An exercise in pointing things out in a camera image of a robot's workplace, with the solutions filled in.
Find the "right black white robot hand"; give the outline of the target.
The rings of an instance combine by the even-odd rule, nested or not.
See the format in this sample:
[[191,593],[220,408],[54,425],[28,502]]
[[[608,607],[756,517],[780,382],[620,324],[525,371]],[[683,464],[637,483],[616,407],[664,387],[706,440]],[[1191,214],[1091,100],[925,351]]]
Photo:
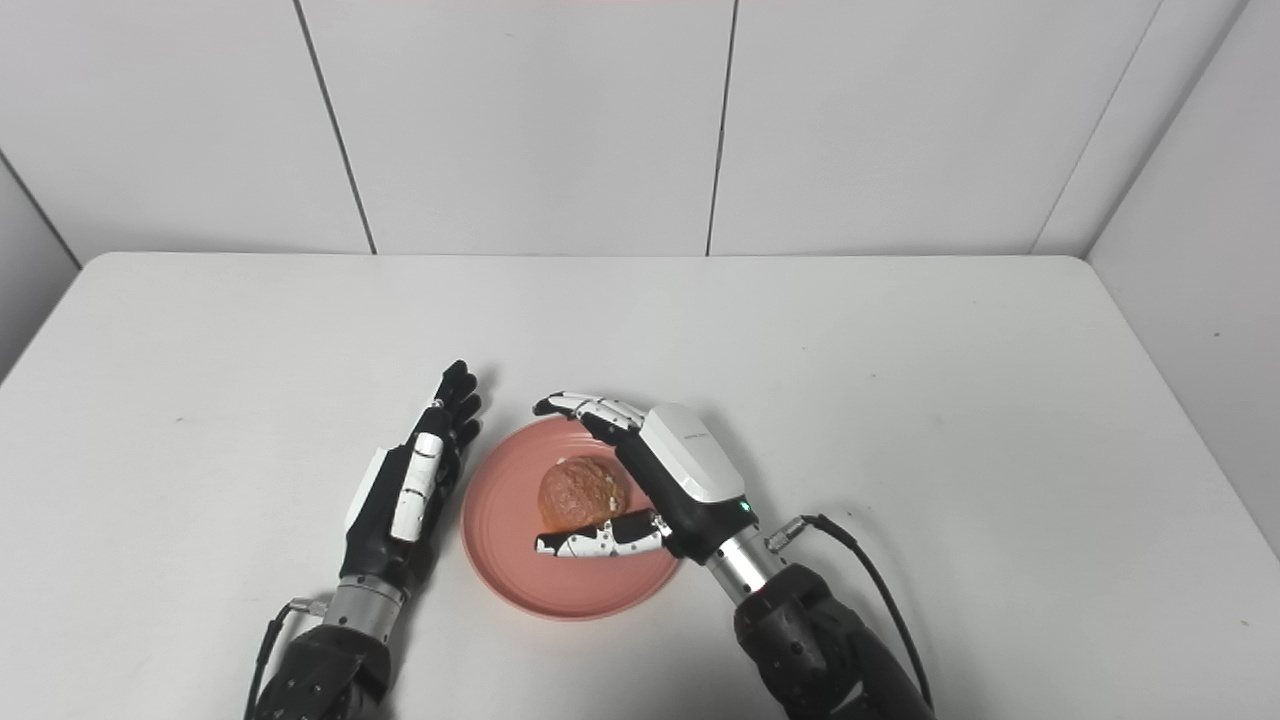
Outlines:
[[579,421],[614,450],[652,509],[535,541],[558,559],[625,557],[666,550],[707,568],[751,566],[758,516],[745,480],[727,452],[689,407],[662,404],[641,411],[623,401],[558,392],[534,407]]

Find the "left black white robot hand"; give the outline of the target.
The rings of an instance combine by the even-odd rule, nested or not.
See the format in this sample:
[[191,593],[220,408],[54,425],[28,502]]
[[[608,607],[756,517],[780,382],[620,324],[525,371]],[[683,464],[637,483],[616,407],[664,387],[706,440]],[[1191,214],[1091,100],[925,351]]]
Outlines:
[[425,584],[436,529],[481,429],[481,406],[477,378],[454,361],[407,441],[371,461],[349,511],[342,578],[374,578],[406,594]]

